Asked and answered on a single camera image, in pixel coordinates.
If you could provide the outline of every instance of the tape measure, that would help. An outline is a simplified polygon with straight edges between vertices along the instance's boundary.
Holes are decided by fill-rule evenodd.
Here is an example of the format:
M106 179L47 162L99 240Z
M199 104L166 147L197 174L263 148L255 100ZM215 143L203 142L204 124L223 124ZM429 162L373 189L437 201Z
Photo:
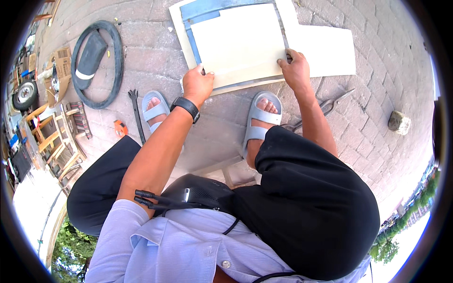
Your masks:
M123 122L121 122L120 120L115 120L113 121L113 123L115 124L115 133L117 136L122 138L127 135L127 127L123 124Z

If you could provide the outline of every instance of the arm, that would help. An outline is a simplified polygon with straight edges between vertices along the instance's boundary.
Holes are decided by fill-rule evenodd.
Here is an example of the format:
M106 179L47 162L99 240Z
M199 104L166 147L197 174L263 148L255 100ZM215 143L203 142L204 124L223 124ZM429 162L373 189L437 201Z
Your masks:
M184 97L198 109L212 92L214 73L202 75L202 65L189 70L183 78ZM184 108L175 107L150 136L127 169L117 200L134 200L135 190L160 195L178 160L193 118ZM151 218L154 210L141 205Z
M334 156L338 157L337 146L323 111L319 107L310 85L310 67L302 53L287 49L292 58L290 63L279 59L286 83L294 91L302 117L302 135Z

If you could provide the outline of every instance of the small wheel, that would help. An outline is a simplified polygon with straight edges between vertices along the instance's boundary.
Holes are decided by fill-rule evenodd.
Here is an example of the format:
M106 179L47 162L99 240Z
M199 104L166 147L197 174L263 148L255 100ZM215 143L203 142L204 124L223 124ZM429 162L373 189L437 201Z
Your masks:
M26 111L38 97L38 86L32 80L24 80L17 93L13 95L13 106L17 110Z

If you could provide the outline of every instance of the blue object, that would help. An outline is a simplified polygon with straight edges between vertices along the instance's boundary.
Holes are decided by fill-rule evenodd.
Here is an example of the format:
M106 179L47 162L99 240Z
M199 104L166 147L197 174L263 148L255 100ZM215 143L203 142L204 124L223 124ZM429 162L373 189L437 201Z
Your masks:
M32 71L30 71L30 70L25 70L25 71L22 72L22 74L21 74L20 76L21 76L21 77L24 77L24 76L30 74L31 72L33 72L33 70L32 70Z
M13 145L15 143L17 143L18 140L19 140L19 138L18 138L17 134L14 134L14 136L10 139L10 148L12 148Z
M197 44L193 37L192 24L200 23L208 19L220 17L220 10L236 8L241 6L274 3L273 0L197 0L179 7L181 17L183 18L184 27L186 28L187 37L189 38L190 47L197 64L201 63L200 54L198 53Z

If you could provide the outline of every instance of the sky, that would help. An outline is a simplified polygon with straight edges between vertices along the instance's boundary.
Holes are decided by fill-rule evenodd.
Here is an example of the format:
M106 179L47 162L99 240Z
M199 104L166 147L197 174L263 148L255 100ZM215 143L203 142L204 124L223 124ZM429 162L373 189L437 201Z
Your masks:
M399 243L398 253L395 255L393 260L384 265L382 262L375 263L371 260L371 268L373 269L373 282L374 283L387 283L389 282L403 266L404 262L409 257L410 253L417 245L420 236L422 235L426 224L428 223L430 213L428 212L422 218L420 218L414 225L408 229L397 234L393 241ZM366 271L366 276L362 277L359 283L371 283L371 272L370 268Z

